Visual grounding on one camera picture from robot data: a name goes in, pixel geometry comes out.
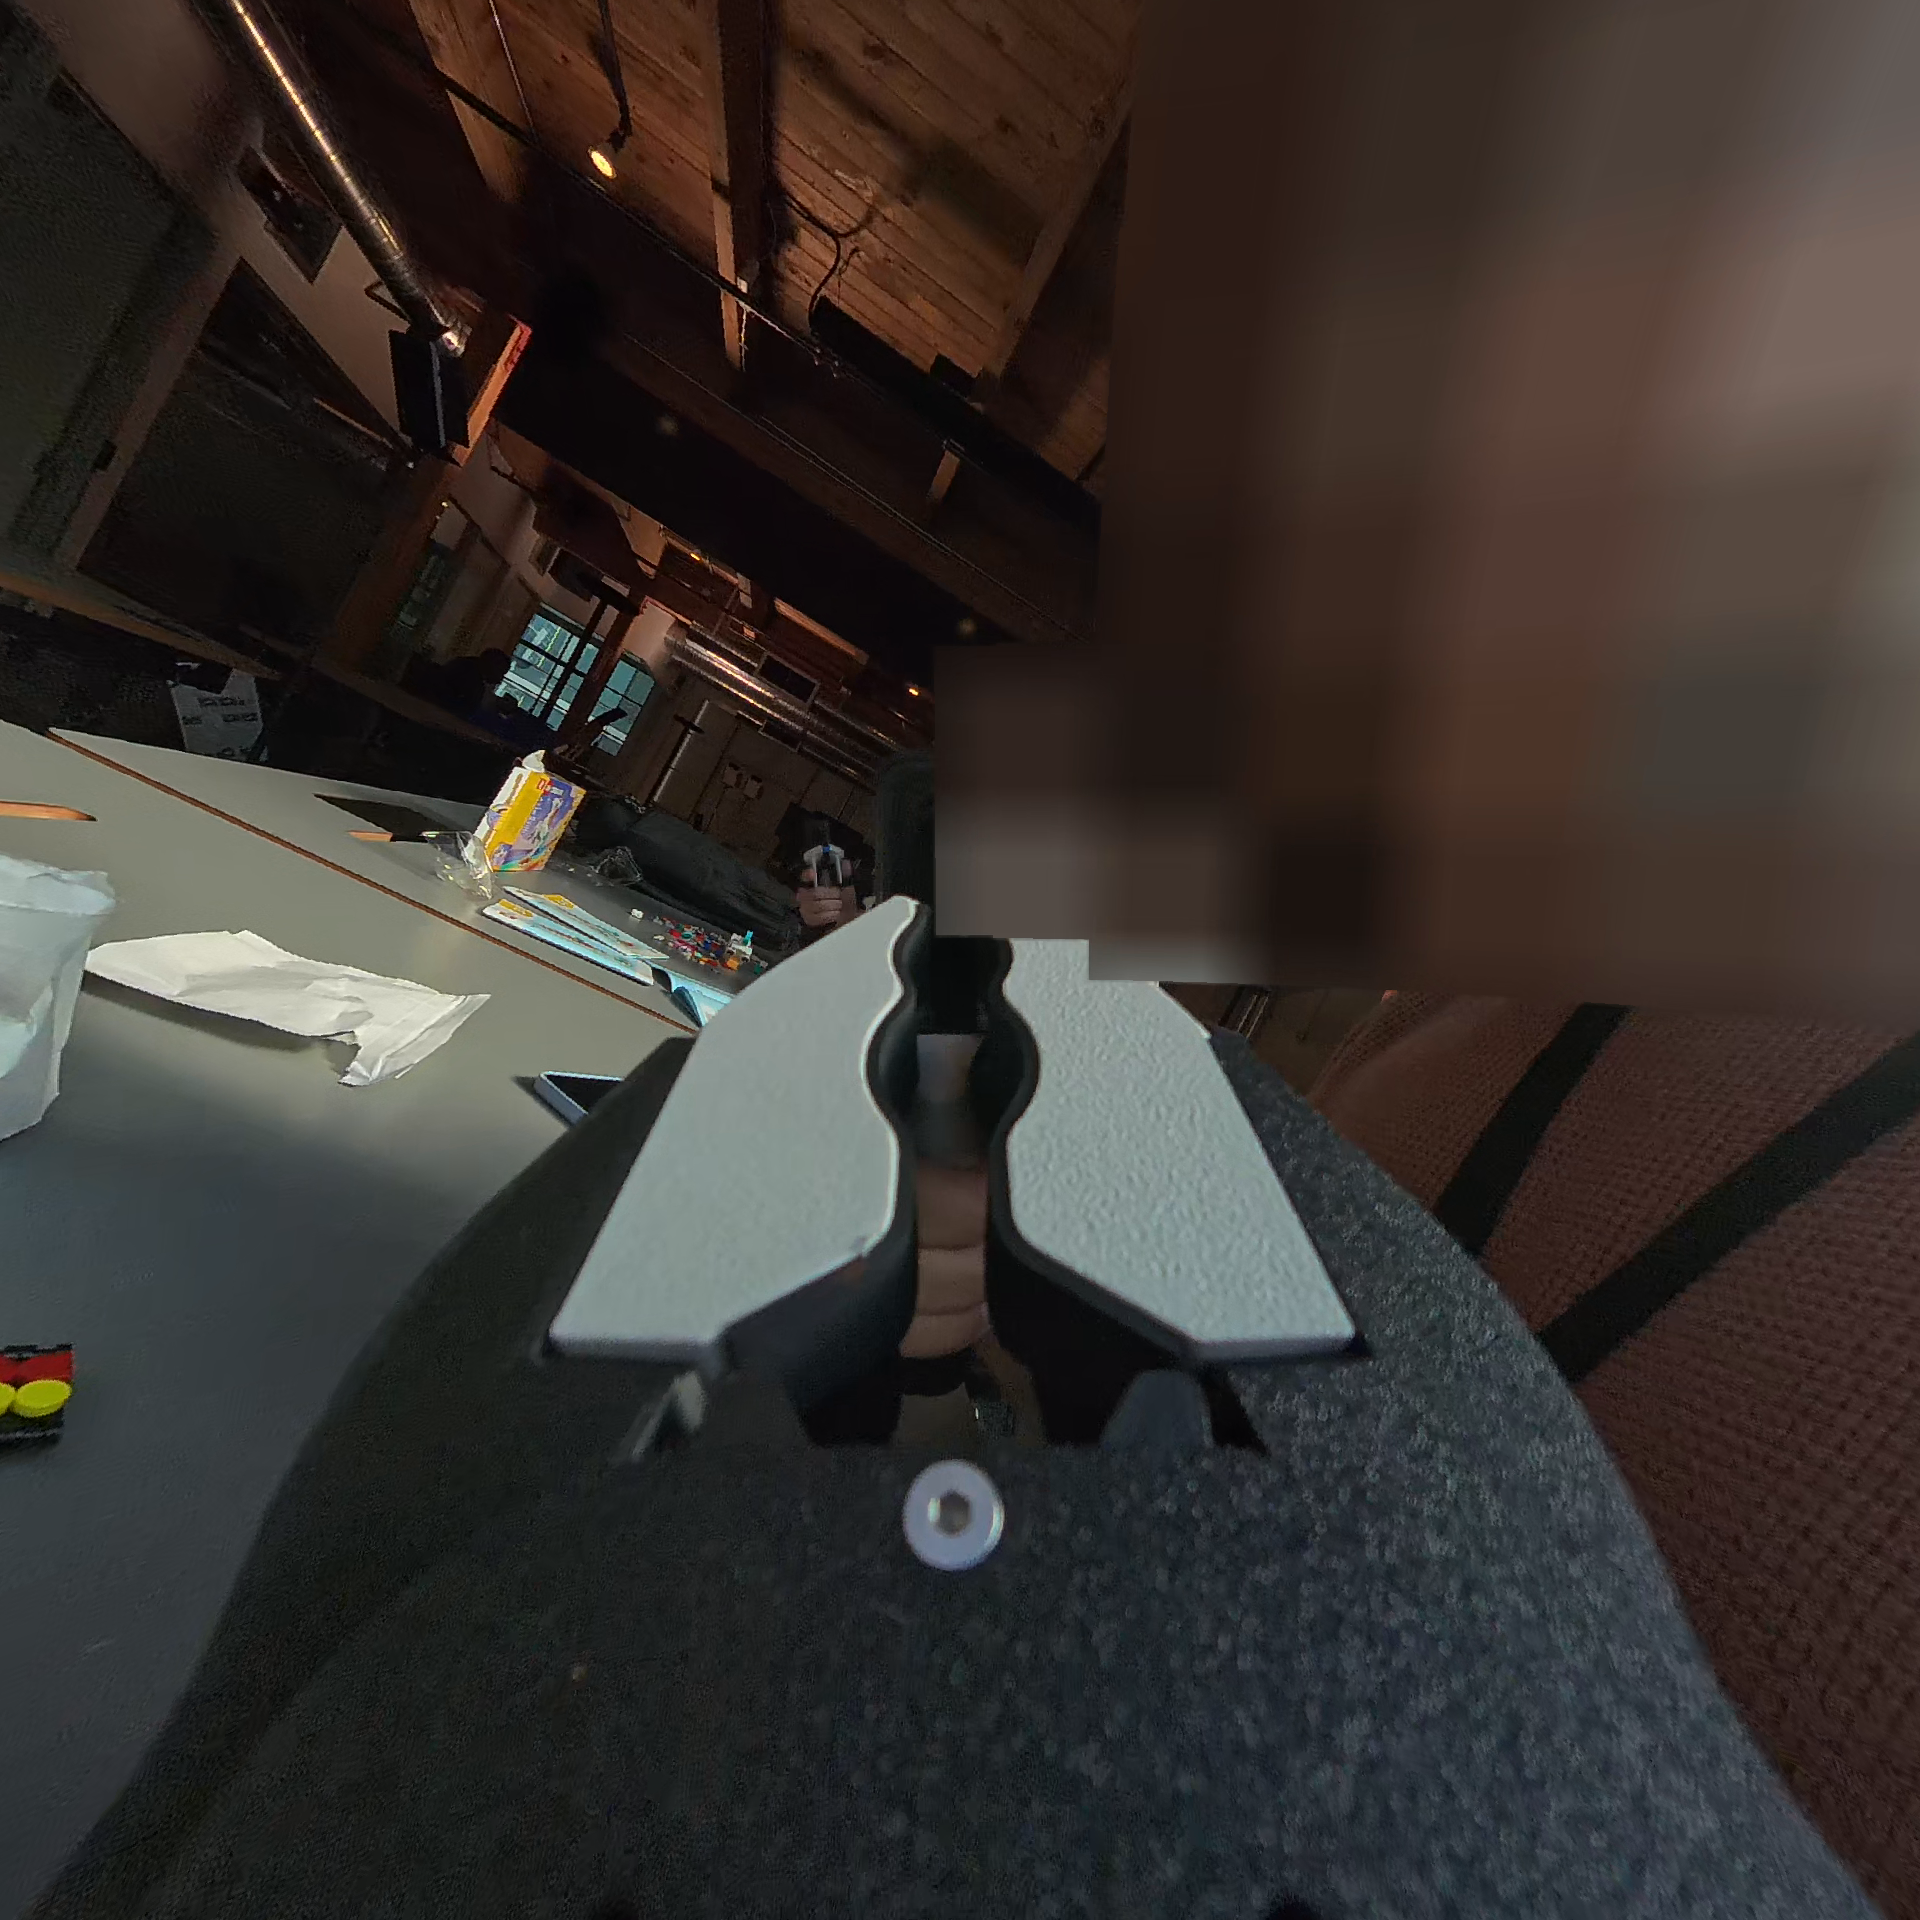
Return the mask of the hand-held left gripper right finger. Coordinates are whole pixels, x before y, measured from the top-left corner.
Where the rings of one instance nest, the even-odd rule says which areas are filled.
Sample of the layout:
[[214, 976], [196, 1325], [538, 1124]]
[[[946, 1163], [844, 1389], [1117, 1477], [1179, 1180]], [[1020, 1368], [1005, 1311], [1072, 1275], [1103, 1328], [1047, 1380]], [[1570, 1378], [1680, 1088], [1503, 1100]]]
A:
[[1031, 1279], [1198, 1365], [1343, 1354], [1355, 1324], [1210, 1031], [1088, 941], [1011, 941], [995, 1037], [1020, 1076], [991, 1228]]

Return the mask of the person's right hand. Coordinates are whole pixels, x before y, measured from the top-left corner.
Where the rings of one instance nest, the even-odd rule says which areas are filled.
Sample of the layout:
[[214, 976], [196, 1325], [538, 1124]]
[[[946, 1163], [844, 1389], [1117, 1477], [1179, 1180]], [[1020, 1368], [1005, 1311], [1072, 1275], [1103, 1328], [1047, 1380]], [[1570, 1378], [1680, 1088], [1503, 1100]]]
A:
[[979, 1163], [917, 1161], [917, 1305], [900, 1359], [942, 1360], [991, 1332], [989, 1177]]

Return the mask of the small yellow white box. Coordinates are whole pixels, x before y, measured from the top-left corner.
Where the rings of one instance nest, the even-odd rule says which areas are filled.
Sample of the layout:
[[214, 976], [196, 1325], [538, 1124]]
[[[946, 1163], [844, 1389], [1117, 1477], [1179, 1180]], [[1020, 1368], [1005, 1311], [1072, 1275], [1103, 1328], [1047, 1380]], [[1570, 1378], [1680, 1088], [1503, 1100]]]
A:
[[584, 801], [588, 788], [546, 767], [544, 749], [525, 755], [464, 840], [467, 873], [485, 887], [502, 876], [539, 873]]

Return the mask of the black red yellow brick plate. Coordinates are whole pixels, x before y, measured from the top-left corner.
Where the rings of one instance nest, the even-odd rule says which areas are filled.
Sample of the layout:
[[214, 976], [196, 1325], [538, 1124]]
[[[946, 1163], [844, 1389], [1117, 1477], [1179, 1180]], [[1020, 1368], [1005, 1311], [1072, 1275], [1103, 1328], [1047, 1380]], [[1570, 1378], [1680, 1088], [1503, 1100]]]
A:
[[2, 1451], [55, 1445], [75, 1389], [68, 1343], [2, 1346]]

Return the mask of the open blue instruction booklet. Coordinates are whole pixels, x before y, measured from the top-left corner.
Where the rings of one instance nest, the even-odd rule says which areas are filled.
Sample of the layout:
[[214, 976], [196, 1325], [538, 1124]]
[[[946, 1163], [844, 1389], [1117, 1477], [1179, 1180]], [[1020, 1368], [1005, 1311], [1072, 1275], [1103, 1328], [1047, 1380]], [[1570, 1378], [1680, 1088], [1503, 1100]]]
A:
[[653, 968], [664, 975], [670, 997], [690, 1008], [696, 1026], [717, 1020], [733, 997], [772, 969], [772, 960], [754, 948], [749, 932], [733, 935], [690, 919], [643, 914], [638, 935], [656, 953]]

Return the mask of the black hanging monitor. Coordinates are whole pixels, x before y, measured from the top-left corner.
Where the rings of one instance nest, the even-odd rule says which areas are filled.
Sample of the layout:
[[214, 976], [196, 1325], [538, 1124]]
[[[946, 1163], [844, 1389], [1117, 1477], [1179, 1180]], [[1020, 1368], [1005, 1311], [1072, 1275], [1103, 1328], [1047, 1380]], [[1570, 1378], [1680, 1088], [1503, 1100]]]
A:
[[471, 327], [394, 327], [388, 333], [398, 433], [423, 457], [459, 461], [471, 448], [471, 391], [464, 349]]

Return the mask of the long ceiling duct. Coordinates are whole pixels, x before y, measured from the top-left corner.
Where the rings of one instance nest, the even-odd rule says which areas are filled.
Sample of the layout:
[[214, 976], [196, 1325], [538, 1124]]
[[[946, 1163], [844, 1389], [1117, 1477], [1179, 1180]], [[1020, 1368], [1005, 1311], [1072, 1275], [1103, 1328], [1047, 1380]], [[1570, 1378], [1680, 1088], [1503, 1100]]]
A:
[[462, 325], [436, 284], [418, 268], [368, 173], [350, 157], [338, 114], [327, 105], [272, 4], [194, 2], [192, 10], [208, 23], [229, 59], [259, 87], [410, 330], [458, 361], [464, 349]]

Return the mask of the dark framed window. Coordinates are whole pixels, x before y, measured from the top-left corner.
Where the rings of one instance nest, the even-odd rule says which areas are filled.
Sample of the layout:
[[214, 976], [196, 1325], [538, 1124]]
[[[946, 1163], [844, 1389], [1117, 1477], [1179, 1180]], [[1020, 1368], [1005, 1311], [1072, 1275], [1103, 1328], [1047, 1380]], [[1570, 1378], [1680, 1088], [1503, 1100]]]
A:
[[493, 698], [524, 713], [550, 737], [570, 727], [573, 706], [584, 698], [588, 681], [607, 661], [591, 713], [584, 717], [597, 755], [614, 757], [656, 693], [656, 677], [631, 653], [612, 657], [610, 637], [588, 633], [580, 624], [539, 609], [520, 628]]

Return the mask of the small colourful leaflet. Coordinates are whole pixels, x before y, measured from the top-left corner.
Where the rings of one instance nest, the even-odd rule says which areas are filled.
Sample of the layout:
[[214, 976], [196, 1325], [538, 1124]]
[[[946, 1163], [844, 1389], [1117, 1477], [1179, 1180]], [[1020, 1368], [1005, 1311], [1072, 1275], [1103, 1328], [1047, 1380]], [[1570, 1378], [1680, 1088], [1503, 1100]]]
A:
[[653, 980], [664, 975], [664, 959], [653, 946], [597, 919], [566, 896], [508, 889], [482, 906], [482, 919], [520, 930], [544, 946], [628, 980]]

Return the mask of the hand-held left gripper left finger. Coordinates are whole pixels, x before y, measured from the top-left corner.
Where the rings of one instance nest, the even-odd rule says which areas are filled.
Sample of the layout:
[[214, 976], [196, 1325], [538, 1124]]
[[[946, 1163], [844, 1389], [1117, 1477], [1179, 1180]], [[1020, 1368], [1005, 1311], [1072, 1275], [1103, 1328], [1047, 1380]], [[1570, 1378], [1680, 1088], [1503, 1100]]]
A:
[[571, 1360], [867, 1371], [919, 1292], [917, 969], [894, 896], [733, 997], [690, 1045], [546, 1331]]

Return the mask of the large plain white paper bag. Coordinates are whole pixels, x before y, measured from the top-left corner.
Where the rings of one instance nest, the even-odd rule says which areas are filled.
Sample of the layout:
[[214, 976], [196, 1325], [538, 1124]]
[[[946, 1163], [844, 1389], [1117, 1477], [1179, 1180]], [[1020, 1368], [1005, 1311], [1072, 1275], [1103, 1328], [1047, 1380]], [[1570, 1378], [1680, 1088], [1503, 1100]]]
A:
[[352, 1048], [344, 1088], [405, 1076], [488, 1003], [410, 978], [302, 959], [252, 930], [175, 932], [96, 945], [87, 975], [192, 1012]]

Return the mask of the torn printed white paper bag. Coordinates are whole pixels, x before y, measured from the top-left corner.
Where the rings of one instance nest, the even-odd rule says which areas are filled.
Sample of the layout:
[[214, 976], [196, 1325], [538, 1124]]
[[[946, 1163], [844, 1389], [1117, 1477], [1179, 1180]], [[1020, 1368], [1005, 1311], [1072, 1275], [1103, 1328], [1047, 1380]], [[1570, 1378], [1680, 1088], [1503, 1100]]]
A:
[[93, 940], [117, 908], [108, 876], [2, 858], [2, 1139], [60, 1093], [64, 1045]]

